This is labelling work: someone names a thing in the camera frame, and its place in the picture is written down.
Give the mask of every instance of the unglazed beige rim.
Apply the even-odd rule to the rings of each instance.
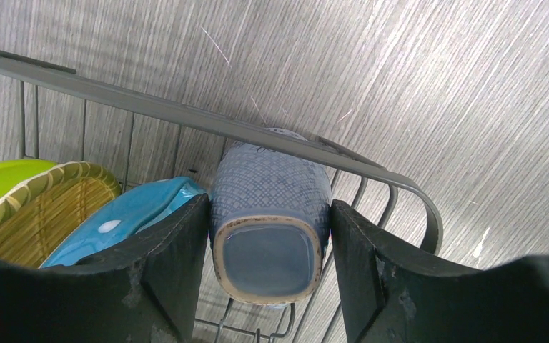
[[[286,297],[264,297],[257,296],[255,294],[246,293],[237,289],[229,280],[226,270],[224,268],[224,241],[225,237],[228,237],[230,233],[236,229],[242,227],[247,227],[255,224],[286,224],[297,227],[303,231],[310,239],[313,248],[313,256],[315,257],[315,265],[313,266],[312,281],[308,287],[298,294],[293,294]],[[319,237],[317,237],[316,232],[312,227],[305,221],[287,216],[273,216],[273,215],[256,215],[256,216],[245,216],[232,219],[228,222],[225,222],[217,230],[217,233],[214,237],[214,271],[218,279],[219,284],[224,288],[224,290],[231,295],[231,297],[239,300],[241,302],[246,302],[249,304],[259,304],[259,305],[278,305],[278,304],[288,304],[292,302],[297,302],[298,300],[304,299],[309,294],[311,294],[321,279],[323,259],[321,256],[321,244]]]

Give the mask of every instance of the light blue cup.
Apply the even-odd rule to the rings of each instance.
[[[87,218],[51,253],[41,268],[58,264],[71,266],[83,257],[112,247],[160,222],[192,197],[205,192],[187,177],[135,187]]]
[[[214,268],[228,294],[273,305],[314,291],[330,233],[323,166],[237,142],[218,167],[211,198]]]

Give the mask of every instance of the dish rack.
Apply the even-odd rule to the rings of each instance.
[[[128,89],[124,89],[111,84],[105,84],[91,79],[86,79],[76,75],[74,69],[50,64],[36,59],[30,59],[25,56],[10,54],[5,51],[0,51],[0,74],[17,80],[17,115],[20,118],[21,124],[18,127],[19,140],[17,151],[19,158],[38,158],[39,156],[39,87],[51,89],[63,94],[75,96],[83,99],[80,108],[76,109],[79,115],[82,116],[83,133],[81,137],[80,150],[84,151],[85,134],[86,134],[86,115],[87,103],[93,101],[99,104],[112,106],[114,108],[128,111],[132,116],[131,125],[127,125],[124,132],[124,155],[125,155],[125,170],[123,177],[119,180],[122,184],[123,192],[129,187],[134,187],[136,184],[129,182],[129,163],[132,150],[132,134],[133,134],[133,119],[135,116],[148,116],[162,121],[168,121],[177,125],[177,140],[174,142],[174,161],[178,154],[180,145],[180,137],[183,128],[189,127],[200,131],[205,131],[210,134],[215,134],[222,138],[222,148],[220,152],[220,160],[224,155],[227,140],[238,140],[262,146],[267,149],[272,149],[285,154],[296,156],[302,159],[307,159],[325,166],[330,166],[335,169],[331,181],[332,189],[340,178],[341,172],[349,172],[360,176],[360,184],[358,190],[352,200],[352,207],[356,208],[361,202],[367,183],[369,180],[383,182],[389,187],[389,199],[387,205],[380,217],[377,225],[380,228],[385,228],[386,224],[395,209],[397,202],[398,189],[404,189],[417,195],[425,205],[427,214],[427,224],[425,235],[420,245],[422,250],[436,254],[440,248],[442,240],[442,219],[432,200],[413,182],[411,179],[403,175],[386,170],[383,166],[370,161],[369,159],[334,143],[328,139],[318,137],[317,141],[300,141],[288,136],[282,136],[262,129],[259,126],[244,123],[242,121],[222,116],[209,111],[186,106],[177,102],[166,99],[156,98],[147,94],[138,93]],[[35,98],[35,106],[31,113],[28,114],[25,110],[25,87],[32,87],[32,96]],[[26,117],[33,116],[34,120],[34,136],[26,136]],[[26,154],[26,143],[32,141],[33,154]],[[327,256],[327,260],[322,272],[322,278],[330,273],[333,262],[333,254]],[[308,300],[306,309],[300,317],[300,323],[293,337],[293,342],[298,342],[302,332],[305,330],[306,319],[310,315],[313,306],[315,305],[315,297],[320,291],[318,287]],[[234,300],[229,299],[223,316],[219,322],[211,322],[203,319],[195,319],[195,322],[201,325],[216,328],[216,337],[214,342],[219,342],[222,335],[228,332],[236,332],[247,336],[254,337],[256,342],[266,340],[268,342],[276,342],[278,339],[288,338],[291,335],[294,327],[296,308],[295,304],[285,307],[281,311],[280,319],[277,323],[276,332],[271,334],[263,334],[260,328],[255,331],[249,331],[226,325],[226,320],[232,310]],[[336,323],[342,316],[342,307],[338,305],[333,314],[322,338],[323,342],[327,342],[330,338]],[[288,318],[286,329],[282,330],[284,319]]]

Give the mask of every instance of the patterned mug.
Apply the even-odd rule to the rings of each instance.
[[[332,194],[323,166],[235,142],[218,167],[211,198],[214,269],[228,294],[273,305],[315,290],[330,233]]]

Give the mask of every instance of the white scratch mark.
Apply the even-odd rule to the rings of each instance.
[[[344,118],[346,118],[348,116],[348,114],[351,114],[352,113],[352,109],[350,109],[350,111],[348,111],[348,113],[346,113],[342,118],[338,119],[337,122],[341,122],[342,120],[344,120]]]
[[[203,26],[201,26],[201,30],[203,30],[203,32],[207,35],[207,37],[209,37],[209,40],[212,41],[212,43],[216,46],[216,49],[218,49],[218,51],[222,54],[222,57],[224,57],[224,59],[226,60],[226,63],[228,64],[228,67],[232,68],[232,66],[230,65],[230,61],[228,60],[228,57],[226,57],[226,55],[224,55],[224,52],[219,48],[216,41],[212,38],[212,36],[209,34],[209,32],[207,32],[207,30],[205,30],[203,28]]]
[[[262,116],[262,113],[260,113],[259,108],[257,108],[257,104],[255,102],[254,97],[252,95],[250,95],[249,97],[251,98],[252,102],[254,103],[256,111],[259,114],[259,117],[262,118],[262,121],[264,122],[264,125],[268,126],[268,123],[266,122],[266,119],[264,118],[264,116]]]
[[[473,257],[475,257],[476,259],[478,259],[481,256],[481,252],[483,251],[483,243],[485,243],[485,240],[487,239],[487,235],[489,234],[489,229],[491,228],[488,227],[485,230],[485,233],[483,233],[483,237],[481,238],[481,242],[477,244],[475,251],[473,252]]]

